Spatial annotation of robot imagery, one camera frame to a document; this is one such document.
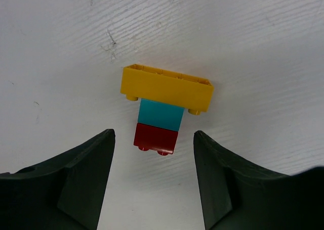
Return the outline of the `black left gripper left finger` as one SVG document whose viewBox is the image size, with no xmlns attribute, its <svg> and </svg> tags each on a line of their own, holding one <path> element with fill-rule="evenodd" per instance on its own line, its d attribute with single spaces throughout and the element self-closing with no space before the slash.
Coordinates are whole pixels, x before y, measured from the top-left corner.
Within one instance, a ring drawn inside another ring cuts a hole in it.
<svg viewBox="0 0 324 230">
<path fill-rule="evenodd" d="M 96 229 L 115 146 L 107 129 L 15 173 L 1 174 L 1 229 Z"/>
</svg>

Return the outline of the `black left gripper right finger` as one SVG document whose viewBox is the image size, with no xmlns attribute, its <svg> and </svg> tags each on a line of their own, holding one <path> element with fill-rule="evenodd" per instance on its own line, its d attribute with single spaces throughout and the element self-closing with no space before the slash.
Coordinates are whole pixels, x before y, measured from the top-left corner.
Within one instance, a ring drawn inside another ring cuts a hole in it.
<svg viewBox="0 0 324 230">
<path fill-rule="evenodd" d="M 275 172 L 201 130 L 193 150 L 206 229 L 323 229 L 323 167 Z"/>
</svg>

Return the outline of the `small red lego brick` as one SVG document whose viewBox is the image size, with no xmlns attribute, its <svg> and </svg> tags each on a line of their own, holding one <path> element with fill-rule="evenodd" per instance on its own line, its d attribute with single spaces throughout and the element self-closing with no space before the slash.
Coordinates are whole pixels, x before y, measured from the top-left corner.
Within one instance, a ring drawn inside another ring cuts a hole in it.
<svg viewBox="0 0 324 230">
<path fill-rule="evenodd" d="M 166 156 L 174 153 L 177 138 L 177 131 L 137 123 L 134 146 L 141 151 L 153 150 Z"/>
</svg>

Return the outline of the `long yellow lego brick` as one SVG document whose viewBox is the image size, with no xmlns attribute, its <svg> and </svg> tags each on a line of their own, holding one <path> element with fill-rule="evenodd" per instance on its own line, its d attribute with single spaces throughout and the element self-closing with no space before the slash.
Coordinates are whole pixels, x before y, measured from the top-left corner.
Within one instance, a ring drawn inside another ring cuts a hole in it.
<svg viewBox="0 0 324 230">
<path fill-rule="evenodd" d="M 130 101 L 157 101 L 199 115 L 208 110 L 213 92 L 214 86 L 206 78 L 139 64 L 123 68 L 120 93 Z"/>
</svg>

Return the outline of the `small teal lego brick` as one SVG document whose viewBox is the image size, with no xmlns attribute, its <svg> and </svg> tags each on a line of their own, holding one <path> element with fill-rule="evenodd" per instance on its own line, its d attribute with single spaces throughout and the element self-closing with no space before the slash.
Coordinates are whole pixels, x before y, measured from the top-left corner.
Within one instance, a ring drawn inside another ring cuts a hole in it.
<svg viewBox="0 0 324 230">
<path fill-rule="evenodd" d="M 183 107 L 141 99 L 138 123 L 179 131 L 183 113 Z"/>
</svg>

